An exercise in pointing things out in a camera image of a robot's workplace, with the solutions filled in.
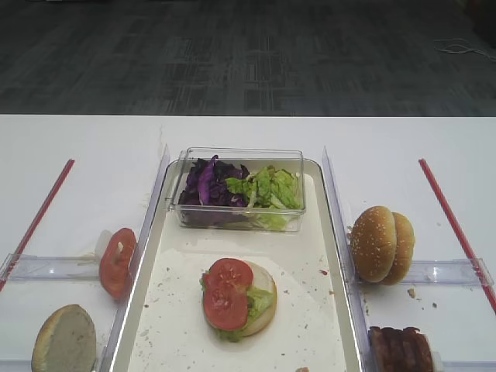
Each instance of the red stick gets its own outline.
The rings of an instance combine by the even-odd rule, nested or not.
[[[71,168],[74,164],[74,159],[69,159],[62,172],[60,173],[58,179],[55,181],[55,184],[53,184],[52,189],[50,190],[50,193],[47,195],[45,201],[40,207],[40,210],[38,213],[36,213],[33,221],[31,222],[31,225],[29,225],[29,228],[26,231],[26,234],[24,234],[24,237],[21,239],[21,243],[17,246],[17,249],[14,252],[14,257],[12,258],[12,261],[9,264],[9,268],[7,269],[7,275],[5,277],[5,281],[0,281],[0,291],[4,288],[5,283],[7,282],[7,277],[10,275],[12,272],[12,269],[16,265],[17,260],[19,259],[19,255],[22,254],[24,249],[26,248],[29,239],[31,239],[31,236],[34,234],[34,230],[36,230],[36,227],[38,224],[40,224],[41,219],[45,215],[46,210],[48,207],[50,207],[51,202],[53,201],[53,198],[55,198],[55,195],[60,189],[60,186],[62,186],[63,182],[65,181],[67,175],[71,171]]]
[[[427,180],[431,184],[432,190],[436,194],[437,200],[441,204],[441,207],[443,207],[443,211],[446,214],[446,217],[448,218],[448,221],[451,227],[453,228],[453,231],[455,232],[458,241],[460,242],[463,250],[465,251],[465,255],[470,260],[476,260],[477,257],[475,255],[475,252],[472,250],[470,243],[468,243],[468,239],[463,233],[460,224],[456,220],[453,211],[449,207],[450,205],[448,204],[448,201],[444,197],[444,194],[441,191],[441,187],[434,178],[434,174],[432,174],[429,165],[427,165],[425,159],[419,160],[419,163],[420,163],[420,167],[422,167],[422,170],[425,173],[425,176],[427,177]],[[484,289],[484,293],[486,294],[486,297],[489,300],[491,307],[493,308],[494,312],[496,312],[496,294],[494,294],[494,290],[492,286],[487,285],[486,274],[476,264],[474,264],[474,270],[476,271],[477,276],[479,277],[480,283],[482,284],[482,289]]]

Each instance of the tomato slice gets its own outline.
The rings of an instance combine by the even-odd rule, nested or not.
[[[248,297],[231,284],[221,284],[204,293],[203,309],[214,327],[234,331],[248,320]]]
[[[120,229],[110,239],[100,261],[100,283],[115,300],[119,300],[126,292],[129,262],[135,248],[134,232],[131,229]]]
[[[246,263],[234,258],[222,258],[214,262],[210,271],[204,276],[207,288],[220,284],[230,284],[239,289],[249,287],[253,282],[253,272]]]

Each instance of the plastic container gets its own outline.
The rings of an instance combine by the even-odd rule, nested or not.
[[[295,174],[298,178],[298,201],[300,209],[218,207],[211,205],[181,205],[179,198],[185,189],[191,167],[198,158],[210,160],[218,155],[219,160],[244,165],[251,174],[272,165]],[[190,147],[181,152],[177,162],[179,175],[174,184],[170,208],[176,212],[179,222],[185,227],[218,229],[256,229],[296,232],[305,213],[305,189],[302,180],[303,155],[291,150],[252,150]]]

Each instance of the toasted bun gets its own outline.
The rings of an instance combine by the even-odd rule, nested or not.
[[[79,305],[55,311],[43,324],[33,350],[33,372],[88,372],[96,359],[95,325]]]
[[[406,277],[412,265],[413,246],[415,235],[410,221],[399,213],[393,212],[394,225],[396,226],[396,254],[393,266],[381,284],[397,284]]]
[[[372,207],[358,217],[351,231],[351,253],[365,281],[377,283],[389,274],[396,254],[394,216],[389,209]]]
[[[252,285],[254,287],[257,287],[259,289],[263,289],[265,291],[268,291],[272,294],[274,294],[274,301],[272,302],[272,305],[263,312],[262,315],[260,315],[253,323],[251,323],[248,327],[246,327],[242,332],[241,336],[247,337],[251,336],[265,327],[270,323],[272,318],[274,317],[276,313],[276,307],[277,307],[277,287],[274,279],[272,276],[269,274],[267,270],[265,270],[263,267],[257,265],[256,263],[254,264],[253,262],[249,261],[244,261],[248,266],[250,266],[250,269],[253,272],[253,283]],[[207,322],[215,328],[213,324],[210,323],[208,320],[208,317],[205,316],[205,319],[207,319]]]

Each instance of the white tray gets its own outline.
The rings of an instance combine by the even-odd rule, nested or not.
[[[359,370],[320,166],[305,161],[308,208],[297,233],[181,228],[166,214],[175,168],[167,172],[112,370]],[[218,340],[202,314],[199,279],[221,257],[256,262],[277,284],[273,322],[240,343]]]

